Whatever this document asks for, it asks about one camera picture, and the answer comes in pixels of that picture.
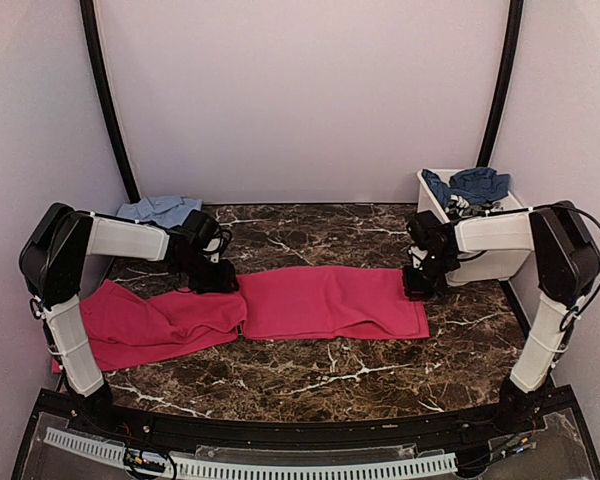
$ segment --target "white wall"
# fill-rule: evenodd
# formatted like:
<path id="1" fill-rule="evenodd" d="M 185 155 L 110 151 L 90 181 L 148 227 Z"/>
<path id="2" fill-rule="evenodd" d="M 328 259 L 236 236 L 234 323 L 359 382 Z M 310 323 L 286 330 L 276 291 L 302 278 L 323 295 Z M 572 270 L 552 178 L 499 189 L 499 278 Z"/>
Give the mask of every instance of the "white wall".
<path id="1" fill-rule="evenodd" d="M 404 202 L 475 164 L 509 1 L 97 4 L 144 194 Z"/>
<path id="2" fill-rule="evenodd" d="M 50 381 L 20 249 L 54 201 L 124 201 L 83 38 L 77 1 L 0 0 L 0 479 Z"/>
<path id="3" fill-rule="evenodd" d="M 571 199 L 600 219 L 600 1 L 527 2 L 522 25 L 494 166 L 526 204 Z M 536 285 L 531 263 L 514 281 L 529 312 Z M 555 377 L 573 385 L 600 456 L 600 297 L 585 315 Z"/>

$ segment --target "red fabric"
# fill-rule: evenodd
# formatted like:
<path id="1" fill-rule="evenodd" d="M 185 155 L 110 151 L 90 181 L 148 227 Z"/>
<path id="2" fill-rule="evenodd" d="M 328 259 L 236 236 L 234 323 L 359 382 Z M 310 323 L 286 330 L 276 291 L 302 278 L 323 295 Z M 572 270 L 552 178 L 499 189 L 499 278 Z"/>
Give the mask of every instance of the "red fabric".
<path id="1" fill-rule="evenodd" d="M 107 280 L 80 303 L 98 366 L 112 371 L 187 355 L 234 341 L 239 326 L 251 340 L 429 337 L 424 306 L 405 297 L 400 270 L 298 267 L 239 282 L 237 293 L 172 292 L 145 301 Z"/>
<path id="2" fill-rule="evenodd" d="M 424 306 L 404 294 L 402 271 L 297 267 L 240 277 L 251 340 L 429 337 Z"/>

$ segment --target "robotic arm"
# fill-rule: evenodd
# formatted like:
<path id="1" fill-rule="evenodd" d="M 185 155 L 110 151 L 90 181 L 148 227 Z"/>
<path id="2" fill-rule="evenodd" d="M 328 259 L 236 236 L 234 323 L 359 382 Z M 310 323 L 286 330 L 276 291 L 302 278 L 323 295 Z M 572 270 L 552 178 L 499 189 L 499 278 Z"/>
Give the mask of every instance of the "robotic arm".
<path id="1" fill-rule="evenodd" d="M 415 245 L 409 250 L 412 266 L 404 268 L 403 278 L 412 299 L 444 293 L 445 274 L 483 252 L 535 251 L 540 305 L 522 354 L 500 391 L 501 426 L 514 425 L 545 383 L 600 273 L 600 252 L 576 210 L 572 203 L 560 202 L 446 224 L 425 211 L 407 227 Z"/>
<path id="2" fill-rule="evenodd" d="M 228 293 L 239 288 L 233 265 L 219 260 L 230 240 L 229 232 L 198 211 L 192 211 L 181 227 L 163 229 L 52 205 L 22 250 L 19 264 L 33 295 L 32 312 L 42 320 L 49 351 L 71 388 L 83 397 L 111 397 L 80 314 L 78 292 L 87 256 L 166 260 L 175 271 L 188 274 L 192 291 Z"/>

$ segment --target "marble tabletop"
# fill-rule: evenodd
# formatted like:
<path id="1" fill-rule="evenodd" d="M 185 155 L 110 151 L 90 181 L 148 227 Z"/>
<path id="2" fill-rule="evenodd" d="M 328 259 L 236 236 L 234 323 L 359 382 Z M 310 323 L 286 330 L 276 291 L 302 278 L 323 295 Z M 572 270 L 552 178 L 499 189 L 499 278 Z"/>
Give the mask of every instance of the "marble tabletop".
<path id="1" fill-rule="evenodd" d="M 206 207 L 233 232 L 239 273 L 306 265 L 401 268 L 409 205 Z M 140 297 L 173 289 L 159 263 L 117 259 L 109 278 Z M 496 281 L 425 304 L 431 338 L 236 342 L 107 374 L 116 403 L 224 420 L 353 421 L 497 401 L 524 337 Z"/>

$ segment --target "white plastic bin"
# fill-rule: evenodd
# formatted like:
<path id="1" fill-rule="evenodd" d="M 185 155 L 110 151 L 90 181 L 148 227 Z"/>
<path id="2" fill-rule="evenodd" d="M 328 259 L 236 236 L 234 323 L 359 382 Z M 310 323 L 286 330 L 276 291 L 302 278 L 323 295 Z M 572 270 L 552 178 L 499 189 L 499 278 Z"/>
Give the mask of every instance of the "white plastic bin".
<path id="1" fill-rule="evenodd" d="M 449 179 L 461 170 L 432 170 L 437 173 L 443 182 L 449 183 Z M 433 195 L 427 182 L 422 178 L 422 170 L 418 172 L 420 180 L 420 191 L 418 193 L 418 212 L 431 210 L 438 220 L 443 223 L 449 222 L 449 217 L 445 213 L 438 200 Z M 514 210 L 522 208 L 522 205 L 511 192 L 500 200 L 504 210 Z M 461 264 L 458 270 L 447 273 L 447 283 L 450 286 L 464 285 L 468 282 L 477 280 L 488 280 L 496 278 L 498 280 L 509 280 L 516 274 L 531 252 L 528 250 L 507 250 L 486 252 L 480 258 Z"/>

